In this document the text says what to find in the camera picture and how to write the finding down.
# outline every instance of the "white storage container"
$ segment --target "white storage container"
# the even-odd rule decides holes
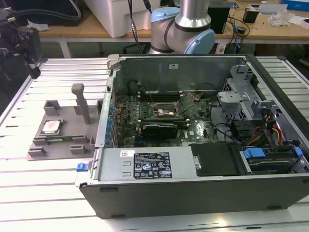
[[[111,37],[131,32],[130,11],[127,0],[84,0]],[[160,0],[149,0],[151,10],[160,7]],[[151,28],[150,12],[143,0],[132,0],[133,19],[137,30]]]

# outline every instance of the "metal table surface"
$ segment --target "metal table surface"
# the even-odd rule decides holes
[[[309,92],[302,85],[307,82],[296,75],[297,70],[277,58],[259,60],[309,116],[302,105]],[[106,62],[105,58],[48,60],[41,66],[41,76],[27,79],[0,117],[1,231],[309,231],[309,197],[286,210],[102,220],[74,184],[77,163],[87,159],[27,161],[45,101],[58,99],[61,106],[75,105],[70,88],[82,82],[88,104],[96,104],[104,97]]]

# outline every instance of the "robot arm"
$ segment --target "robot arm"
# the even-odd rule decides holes
[[[150,54],[209,53],[215,43],[207,14],[208,0],[181,0],[176,7],[158,8],[152,13]]]
[[[4,64],[21,61],[28,67],[30,76],[36,79],[41,74],[40,69],[36,67],[36,62],[42,56],[39,32],[34,28],[21,29],[14,23],[15,17],[11,17],[11,14],[11,8],[0,9],[0,49],[3,51],[3,56],[0,58],[0,64],[3,66],[1,71],[9,78]]]

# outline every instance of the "light blue joint cap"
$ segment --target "light blue joint cap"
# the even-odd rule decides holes
[[[174,18],[179,13],[179,11],[180,9],[178,7],[161,7],[155,9],[151,14],[151,22],[153,23],[169,18]]]
[[[216,34],[208,29],[197,35],[184,51],[185,54],[207,54],[216,41]]]

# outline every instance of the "warning label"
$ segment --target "warning label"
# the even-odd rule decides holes
[[[172,178],[169,153],[134,154],[134,178]]]

